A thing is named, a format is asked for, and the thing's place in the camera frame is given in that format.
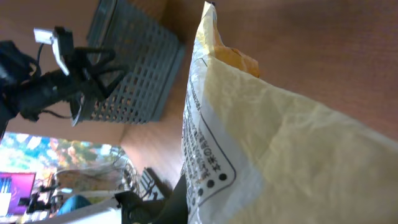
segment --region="robotic arm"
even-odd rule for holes
[[[54,114],[45,109],[60,101],[70,104],[70,118],[77,119],[83,100],[107,99],[128,71],[127,66],[111,65],[116,56],[112,49],[74,47],[72,32],[63,27],[35,29],[34,34],[42,44],[37,60],[23,54],[10,40],[0,42],[0,139],[8,121],[18,113],[36,122],[41,113]],[[52,46],[60,69],[41,75],[39,59],[44,44]],[[98,56],[98,62],[92,64],[89,54]],[[100,79],[106,73],[115,75],[109,85]]]

